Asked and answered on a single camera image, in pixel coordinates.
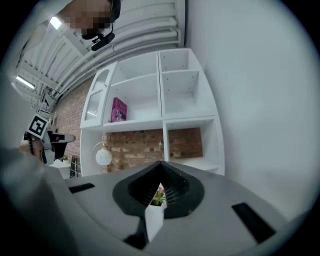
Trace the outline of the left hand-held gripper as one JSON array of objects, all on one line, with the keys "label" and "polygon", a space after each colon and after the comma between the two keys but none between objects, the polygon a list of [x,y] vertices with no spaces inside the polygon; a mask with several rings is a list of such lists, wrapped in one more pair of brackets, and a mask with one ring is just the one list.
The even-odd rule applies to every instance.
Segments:
[{"label": "left hand-held gripper", "polygon": [[64,156],[67,144],[75,140],[74,135],[53,132],[48,121],[36,114],[23,135],[23,152],[52,165]]}]

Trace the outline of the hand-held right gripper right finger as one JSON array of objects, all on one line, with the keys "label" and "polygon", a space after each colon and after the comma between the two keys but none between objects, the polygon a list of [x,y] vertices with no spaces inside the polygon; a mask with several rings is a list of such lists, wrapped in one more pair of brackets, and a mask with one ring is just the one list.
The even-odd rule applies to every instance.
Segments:
[{"label": "hand-held right gripper right finger", "polygon": [[151,255],[229,256],[254,247],[257,242],[232,209],[240,203],[248,204],[275,231],[288,223],[271,204],[224,175],[174,162],[169,165],[199,179],[204,198],[190,215],[164,220],[146,246]]}]

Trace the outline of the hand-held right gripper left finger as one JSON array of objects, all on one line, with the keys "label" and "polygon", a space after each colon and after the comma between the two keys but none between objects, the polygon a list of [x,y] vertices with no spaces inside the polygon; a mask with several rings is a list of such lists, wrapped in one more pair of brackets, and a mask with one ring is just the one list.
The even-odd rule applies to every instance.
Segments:
[{"label": "hand-held right gripper left finger", "polygon": [[115,173],[69,178],[65,183],[77,203],[115,238],[153,256],[161,255],[156,235],[162,227],[162,209],[150,203],[159,186],[161,162]]}]

